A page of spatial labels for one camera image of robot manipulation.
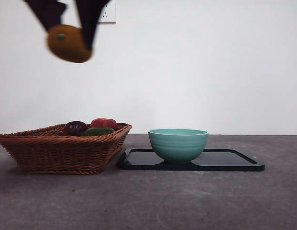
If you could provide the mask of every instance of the toy fruit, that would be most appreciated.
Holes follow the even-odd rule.
[[[115,132],[114,129],[109,127],[92,127],[87,129],[84,133],[82,133],[82,137],[89,137],[89,136],[101,136],[109,133]]]
[[[81,136],[88,129],[87,125],[82,121],[71,121],[63,128],[63,134],[66,136]]]
[[[118,129],[116,121],[108,118],[96,118],[91,122],[90,127],[110,127],[114,130]]]

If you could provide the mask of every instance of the rectangular tray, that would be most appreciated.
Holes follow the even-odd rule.
[[[205,149],[186,164],[172,164],[158,157],[153,149],[127,149],[118,161],[126,170],[180,171],[262,171],[264,163],[234,149]]]

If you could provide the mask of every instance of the brown wicker basket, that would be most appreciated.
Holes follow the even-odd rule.
[[[64,136],[65,124],[13,134],[0,134],[0,144],[22,172],[30,174],[101,173],[123,146],[132,128],[118,123],[118,130],[102,136]]]

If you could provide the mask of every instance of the teal ceramic bowl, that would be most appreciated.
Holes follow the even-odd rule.
[[[183,164],[205,149],[208,132],[195,129],[154,129],[148,132],[155,153],[170,163]]]

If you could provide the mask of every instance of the wall socket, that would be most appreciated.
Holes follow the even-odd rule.
[[[102,9],[99,23],[116,23],[116,1],[110,0]]]

